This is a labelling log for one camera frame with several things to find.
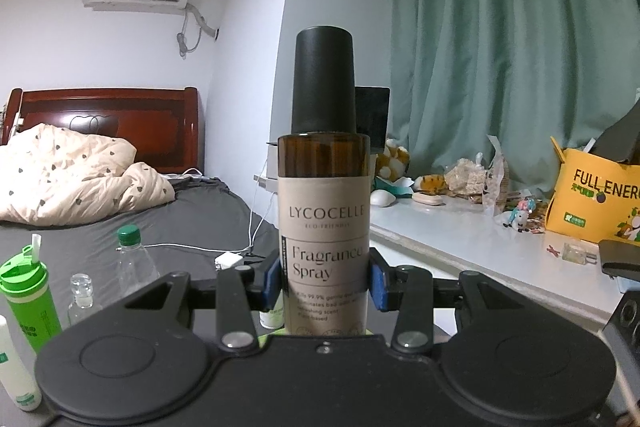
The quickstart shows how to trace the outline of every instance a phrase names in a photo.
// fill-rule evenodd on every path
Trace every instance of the yellow cardboard box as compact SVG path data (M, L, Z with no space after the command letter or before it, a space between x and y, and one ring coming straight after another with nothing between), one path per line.
M640 243L640 166L622 165L551 139L561 167L546 211L547 230L594 243Z

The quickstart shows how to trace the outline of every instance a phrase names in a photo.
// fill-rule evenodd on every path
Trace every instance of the plastic water bottle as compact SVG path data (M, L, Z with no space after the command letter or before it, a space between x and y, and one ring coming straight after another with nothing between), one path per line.
M41 240L34 233L30 245L0 266L0 293L36 353L62 331L49 288L49 270L40 261Z
M31 373L24 367L9 334L6 318L0 315L0 383L12 402L23 411L37 409L42 400Z
M74 298L66 312L69 326L78 324L81 320L102 309L102 306L94 300L94 285L91 282L91 277L86 273L76 273L71 277L71 293Z
M140 230L136 225L118 229L120 259L118 281L122 297L131 295L160 277L158 269L146 248L142 246Z

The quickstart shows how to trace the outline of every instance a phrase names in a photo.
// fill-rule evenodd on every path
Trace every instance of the black bottle cap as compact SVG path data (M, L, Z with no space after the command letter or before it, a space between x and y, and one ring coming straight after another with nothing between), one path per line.
M291 132L356 132L353 39L314 26L298 33Z

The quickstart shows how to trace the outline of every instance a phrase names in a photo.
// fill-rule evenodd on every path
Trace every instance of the white power adapter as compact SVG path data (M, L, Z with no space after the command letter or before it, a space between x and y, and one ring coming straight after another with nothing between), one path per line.
M218 271L233 268L235 265L240 263L242 263L242 256L228 251L217 256L215 260L216 270Z

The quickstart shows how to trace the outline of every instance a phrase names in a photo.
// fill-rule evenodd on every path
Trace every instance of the unicorn figurine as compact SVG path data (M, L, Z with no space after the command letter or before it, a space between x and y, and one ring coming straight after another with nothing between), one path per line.
M511 226L513 230L518 230L518 232L522 232L522 230L527 228L527 220L529 219L529 211L528 210L518 210L518 208L514 208L511 211L511 215L509 219L507 219L506 223L503 223L505 227Z

